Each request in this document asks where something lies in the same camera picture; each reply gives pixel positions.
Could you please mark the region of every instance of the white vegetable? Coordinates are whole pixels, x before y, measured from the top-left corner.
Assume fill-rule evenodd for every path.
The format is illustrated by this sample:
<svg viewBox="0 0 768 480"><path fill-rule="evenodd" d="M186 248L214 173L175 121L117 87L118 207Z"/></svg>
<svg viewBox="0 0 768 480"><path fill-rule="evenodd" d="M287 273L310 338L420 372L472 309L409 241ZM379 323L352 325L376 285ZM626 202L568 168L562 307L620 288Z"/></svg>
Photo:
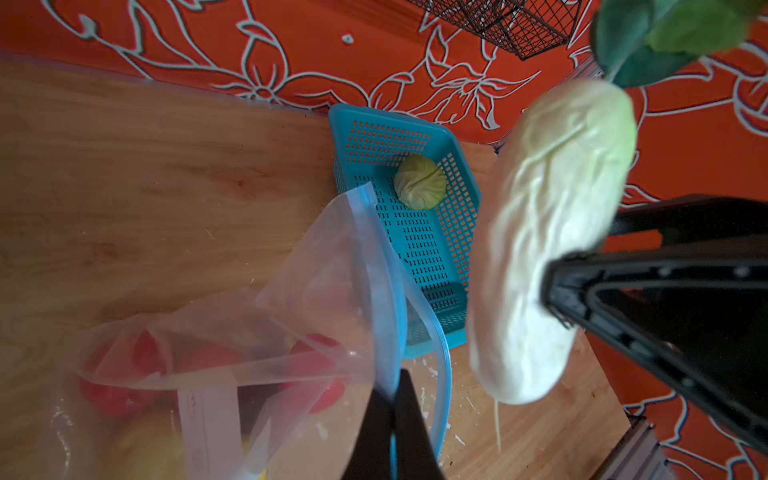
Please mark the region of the white vegetable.
<svg viewBox="0 0 768 480"><path fill-rule="evenodd" d="M470 363L499 402L546 395L576 329L543 306L547 264L607 236L634 156L632 101L619 87L576 80L542 95L492 168L472 243Z"/></svg>

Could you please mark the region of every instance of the plastic bag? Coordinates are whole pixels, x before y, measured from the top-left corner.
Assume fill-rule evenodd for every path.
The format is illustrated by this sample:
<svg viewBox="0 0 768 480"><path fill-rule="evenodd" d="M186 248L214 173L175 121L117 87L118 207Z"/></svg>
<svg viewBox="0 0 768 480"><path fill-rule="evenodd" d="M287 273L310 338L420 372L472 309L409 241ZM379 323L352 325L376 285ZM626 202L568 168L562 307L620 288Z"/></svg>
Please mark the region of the plastic bag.
<svg viewBox="0 0 768 480"><path fill-rule="evenodd" d="M337 197L260 292L87 331L55 375L54 477L339 478L371 388L396 391L406 341L375 204L370 186Z"/></svg>

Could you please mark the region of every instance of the orange floral tablecloth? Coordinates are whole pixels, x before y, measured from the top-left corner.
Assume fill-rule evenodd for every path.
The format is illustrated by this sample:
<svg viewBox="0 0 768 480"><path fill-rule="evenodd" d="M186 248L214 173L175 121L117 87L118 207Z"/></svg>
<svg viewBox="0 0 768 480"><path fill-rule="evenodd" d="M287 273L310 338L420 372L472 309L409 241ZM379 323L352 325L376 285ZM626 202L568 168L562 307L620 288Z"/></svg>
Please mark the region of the orange floral tablecloth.
<svg viewBox="0 0 768 480"><path fill-rule="evenodd" d="M525 62L404 0L6 2L0 48L314 111L367 105L490 144L590 54L597 6L583 0L571 41ZM768 200L768 16L734 51L630 93L640 137L625 207L689 193ZM768 475L748 445L592 343L625 409L657 425L680 480Z"/></svg>

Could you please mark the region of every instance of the label on bag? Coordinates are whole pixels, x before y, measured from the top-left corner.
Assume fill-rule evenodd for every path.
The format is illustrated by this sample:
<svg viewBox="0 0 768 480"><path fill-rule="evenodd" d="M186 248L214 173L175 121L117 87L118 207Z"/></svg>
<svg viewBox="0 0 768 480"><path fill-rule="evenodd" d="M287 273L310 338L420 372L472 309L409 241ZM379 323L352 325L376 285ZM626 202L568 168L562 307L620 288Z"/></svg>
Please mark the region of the label on bag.
<svg viewBox="0 0 768 480"><path fill-rule="evenodd" d="M237 388L179 390L188 480L237 478L243 466Z"/></svg>

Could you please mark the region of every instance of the red tomato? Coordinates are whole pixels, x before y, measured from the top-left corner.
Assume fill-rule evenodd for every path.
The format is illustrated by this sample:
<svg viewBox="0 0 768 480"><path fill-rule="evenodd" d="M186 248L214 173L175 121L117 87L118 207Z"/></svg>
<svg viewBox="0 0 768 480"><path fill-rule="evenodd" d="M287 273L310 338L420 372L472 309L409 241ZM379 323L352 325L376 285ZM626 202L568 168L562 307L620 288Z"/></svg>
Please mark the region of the red tomato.
<svg viewBox="0 0 768 480"><path fill-rule="evenodd" d="M310 335L307 335L307 338L311 339L314 342L322 343L323 345L330 346L330 347L336 347L341 346L341 344L334 339L330 339L327 336L320 335L319 333L312 333ZM305 342L297 342L296 345L291 348L290 352L292 354L294 353L304 353L304 352L312 352L314 349L309 346ZM291 366L291 369L296 369L298 372L301 372L303 370L303 367L301 365L298 366ZM284 383L280 386L281 390L288 389L289 387L293 386L294 382L288 382ZM341 379L334 379L326 388L326 391L323 392L323 394L320 396L320 398L317 399L317 402L312 406L310 409L310 413L320 413L323 410L329 409L331 406L333 406L336 402L341 399L342 396L344 396L344 392L346 391L346 384Z"/></svg>
<svg viewBox="0 0 768 480"><path fill-rule="evenodd" d="M112 343L96 352L85 365L85 370L93 372L107 355ZM167 371L160 355L160 349L154 337L143 331L134 345L131 356L132 366L145 375ZM88 402L110 417L121 419L131 414L140 412L155 402L162 392L155 390L124 389L116 386L100 385L86 379L78 379L80 391Z"/></svg>

